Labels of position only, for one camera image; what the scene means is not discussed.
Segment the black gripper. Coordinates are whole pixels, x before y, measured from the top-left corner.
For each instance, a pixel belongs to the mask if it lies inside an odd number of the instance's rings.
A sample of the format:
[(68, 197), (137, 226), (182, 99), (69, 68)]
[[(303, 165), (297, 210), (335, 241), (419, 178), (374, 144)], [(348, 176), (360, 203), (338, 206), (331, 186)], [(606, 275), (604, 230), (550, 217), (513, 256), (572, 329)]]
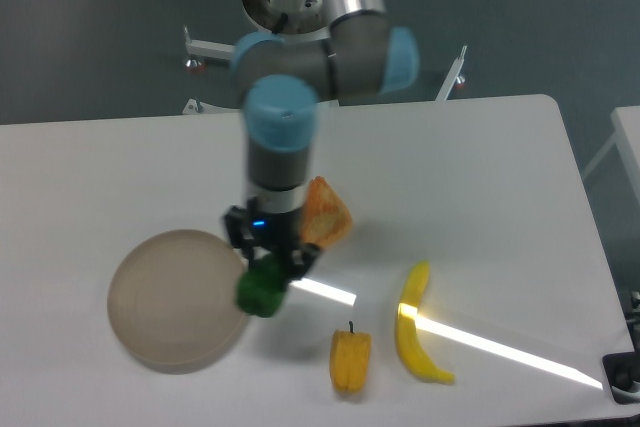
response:
[(302, 208), (272, 213), (262, 209), (257, 199), (249, 199), (246, 207), (231, 206), (223, 216), (230, 245), (249, 267), (254, 264), (256, 250), (262, 248), (284, 258), (288, 281), (302, 279), (323, 254), (320, 246), (301, 241)]

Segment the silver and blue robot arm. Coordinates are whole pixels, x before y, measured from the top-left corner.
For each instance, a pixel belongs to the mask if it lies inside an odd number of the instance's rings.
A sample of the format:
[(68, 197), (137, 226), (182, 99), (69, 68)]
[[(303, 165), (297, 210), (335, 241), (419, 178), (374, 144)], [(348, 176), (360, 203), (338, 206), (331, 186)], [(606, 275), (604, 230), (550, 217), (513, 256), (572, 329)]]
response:
[(420, 70), (410, 30), (393, 26), (384, 0), (262, 0), (277, 15), (242, 37), (231, 79), (246, 129), (246, 203), (224, 224), (252, 270), (264, 250), (279, 278), (302, 278), (321, 254), (300, 234), (317, 107), (411, 86)]

